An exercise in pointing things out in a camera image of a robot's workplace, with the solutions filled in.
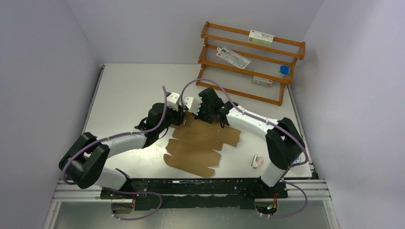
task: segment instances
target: box on shelf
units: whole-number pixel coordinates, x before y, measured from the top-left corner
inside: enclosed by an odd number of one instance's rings
[[[252,83],[258,84],[265,87],[271,87],[273,85],[273,81],[269,79],[265,79],[258,76],[253,76]]]
[[[273,38],[274,36],[271,34],[251,30],[247,42],[270,48]]]

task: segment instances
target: cardboard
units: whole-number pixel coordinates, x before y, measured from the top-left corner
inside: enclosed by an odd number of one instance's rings
[[[209,148],[214,149],[214,150],[222,150],[222,142],[219,141],[213,141],[212,139],[209,139],[207,137],[185,132],[179,129],[175,129],[173,132],[173,137],[177,139],[181,139],[185,142],[188,142],[189,144],[194,144],[198,146],[209,146]]]
[[[208,124],[194,119],[187,113],[181,126],[177,126],[166,146],[165,163],[201,177],[211,177],[215,170],[209,167],[219,165],[223,144],[236,147],[240,131],[219,123]]]

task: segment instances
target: metal frame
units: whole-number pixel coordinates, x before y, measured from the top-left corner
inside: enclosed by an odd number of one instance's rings
[[[94,99],[97,94],[97,90],[103,75],[105,64],[101,68],[100,76],[97,82],[97,86],[87,112],[87,117],[85,121],[84,129],[87,125],[89,119],[91,108],[94,103]],[[290,86],[287,86],[288,92],[291,97],[292,105],[294,108],[295,115],[298,121],[299,131],[301,133],[302,139],[304,140],[305,145],[307,146],[307,141],[304,136],[304,132],[301,126],[301,121],[298,116],[297,107],[295,105],[294,97]],[[312,161],[309,161],[309,166],[311,171],[314,172],[315,168]],[[339,229],[337,218],[332,204],[332,199],[330,197],[329,189],[324,179],[286,179],[287,181],[299,186],[302,188],[308,196],[308,200],[322,200],[325,207],[325,212],[328,218],[330,229]],[[80,189],[74,185],[67,185],[63,181],[59,180],[56,186],[55,193],[51,201],[51,206],[49,208],[48,216],[45,220],[44,229],[53,229],[56,223],[56,219],[59,213],[59,209],[63,202],[111,202],[111,203],[130,203],[130,199],[100,199],[101,187],[91,186],[87,189]],[[305,200],[303,194],[295,187],[287,185],[288,198],[279,199],[279,201],[303,201]],[[272,201],[273,199],[256,199],[256,202],[266,202]]]

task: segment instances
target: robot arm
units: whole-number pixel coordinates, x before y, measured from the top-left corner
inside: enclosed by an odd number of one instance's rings
[[[119,169],[110,169],[104,166],[106,160],[119,153],[131,149],[146,148],[158,140],[159,134],[170,125],[181,125],[184,119],[184,112],[188,111],[194,114],[196,119],[207,123],[214,121],[221,123],[221,126],[230,125],[238,129],[247,130],[258,137],[264,139],[269,151],[270,163],[260,179],[268,186],[274,186],[281,176],[285,173],[292,162],[301,154],[300,147],[282,132],[275,129],[268,123],[272,122],[287,130],[296,139],[303,144],[303,141],[294,127],[292,121],[288,118],[282,120],[269,119],[259,115],[260,118],[267,121],[263,123],[244,113],[239,112],[228,101],[223,101],[218,97],[212,88],[207,88],[199,93],[202,102],[186,97],[184,104],[180,104],[180,95],[171,93],[167,97],[167,106],[165,117],[162,124],[155,131],[141,135],[128,135],[118,139],[109,140],[104,144],[99,143],[89,148],[86,153],[89,156],[81,155],[67,168],[66,174],[80,188],[88,188],[91,185],[110,187],[113,189],[128,190],[131,189],[130,178]],[[156,103],[149,110],[148,117],[141,120],[135,131],[150,130],[155,127],[163,115],[163,103]],[[83,133],[72,145],[66,155],[59,163],[62,170],[67,161],[79,150],[97,140],[97,137],[91,133]]]

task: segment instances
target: white wall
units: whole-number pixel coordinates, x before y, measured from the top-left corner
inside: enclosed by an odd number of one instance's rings
[[[342,229],[405,228],[405,2],[325,0],[294,97]]]
[[[102,63],[197,63],[205,21],[302,40],[323,0],[67,0]]]
[[[0,1],[1,228],[43,228],[98,74],[64,0]]]

